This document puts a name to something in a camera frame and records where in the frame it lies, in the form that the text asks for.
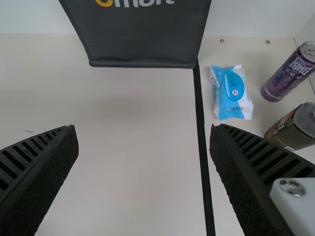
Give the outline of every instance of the beverage can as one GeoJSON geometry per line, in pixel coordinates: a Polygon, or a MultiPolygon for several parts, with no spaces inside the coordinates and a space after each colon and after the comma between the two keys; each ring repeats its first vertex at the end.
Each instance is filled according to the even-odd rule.
{"type": "Polygon", "coordinates": [[[262,96],[279,102],[315,71],[315,42],[298,47],[261,88],[262,96]]]}
{"type": "Polygon", "coordinates": [[[315,103],[304,103],[289,112],[270,129],[265,139],[289,151],[315,144],[315,103]]]}

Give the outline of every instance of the shelf surface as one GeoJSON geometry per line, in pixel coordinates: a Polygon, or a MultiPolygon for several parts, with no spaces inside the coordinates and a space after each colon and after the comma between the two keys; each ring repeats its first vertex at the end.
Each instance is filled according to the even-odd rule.
{"type": "Polygon", "coordinates": [[[0,148],[74,124],[36,236],[205,236],[192,70],[93,68],[76,35],[0,35],[0,148]]]}
{"type": "MultiPolygon", "coordinates": [[[[314,92],[307,79],[278,103],[265,100],[260,89],[283,62],[296,49],[292,38],[209,37],[202,41],[199,64],[201,73],[206,139],[210,138],[211,125],[225,123],[263,137],[279,119],[304,102],[315,102],[314,92]],[[214,114],[212,86],[209,81],[210,65],[228,67],[242,65],[245,69],[245,86],[253,101],[252,120],[217,120],[214,114]]],[[[315,146],[297,151],[301,157],[315,163],[315,146]]],[[[209,156],[209,172],[212,190],[216,234],[243,236],[225,188],[209,156]]]]}

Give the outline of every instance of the metal screw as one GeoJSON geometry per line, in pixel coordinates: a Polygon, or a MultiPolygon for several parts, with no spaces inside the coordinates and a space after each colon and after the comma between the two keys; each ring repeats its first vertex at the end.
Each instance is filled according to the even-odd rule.
{"type": "Polygon", "coordinates": [[[292,178],[284,178],[280,181],[281,189],[295,197],[302,197],[306,194],[305,187],[292,178]]]}

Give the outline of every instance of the foam pad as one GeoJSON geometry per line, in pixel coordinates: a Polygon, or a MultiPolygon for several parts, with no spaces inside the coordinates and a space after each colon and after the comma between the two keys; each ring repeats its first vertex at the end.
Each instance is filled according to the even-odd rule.
{"type": "Polygon", "coordinates": [[[315,177],[312,163],[224,124],[212,125],[210,154],[245,235],[293,235],[269,193],[278,178],[315,177]]]}
{"type": "Polygon", "coordinates": [[[74,126],[0,150],[0,235],[32,236],[78,157],[74,126]]]}

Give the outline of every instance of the blue wet wipes packet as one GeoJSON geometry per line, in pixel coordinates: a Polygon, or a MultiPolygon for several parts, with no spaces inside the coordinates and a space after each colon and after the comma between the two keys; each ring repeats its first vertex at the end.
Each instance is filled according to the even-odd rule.
{"type": "Polygon", "coordinates": [[[245,88],[242,66],[221,68],[212,65],[210,69],[217,118],[251,119],[253,103],[245,88]]]}

